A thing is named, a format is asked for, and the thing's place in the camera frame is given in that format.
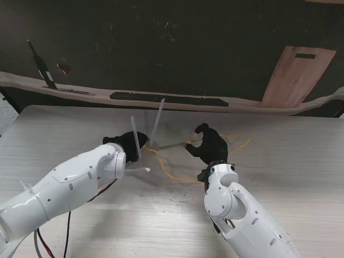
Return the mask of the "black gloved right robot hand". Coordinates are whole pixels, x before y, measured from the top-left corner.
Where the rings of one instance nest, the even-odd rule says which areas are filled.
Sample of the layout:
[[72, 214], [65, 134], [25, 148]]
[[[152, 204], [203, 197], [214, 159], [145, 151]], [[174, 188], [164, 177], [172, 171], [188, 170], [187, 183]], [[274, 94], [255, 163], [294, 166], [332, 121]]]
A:
[[192, 156], [199, 157], [207, 165], [216, 161], [227, 162], [227, 143], [216, 130], [210, 128], [207, 123], [202, 123], [196, 127], [195, 133], [203, 134], [201, 145], [195, 147], [192, 144], [185, 144], [185, 149]]

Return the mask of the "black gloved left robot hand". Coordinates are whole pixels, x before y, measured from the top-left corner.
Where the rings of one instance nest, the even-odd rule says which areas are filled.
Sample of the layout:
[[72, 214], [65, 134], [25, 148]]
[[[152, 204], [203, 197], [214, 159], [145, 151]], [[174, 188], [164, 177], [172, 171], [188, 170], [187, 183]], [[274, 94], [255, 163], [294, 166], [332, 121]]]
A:
[[123, 148], [126, 153], [126, 162], [137, 162], [139, 156], [133, 132], [127, 132], [116, 137], [104, 137], [103, 144], [108, 143], [118, 144]]

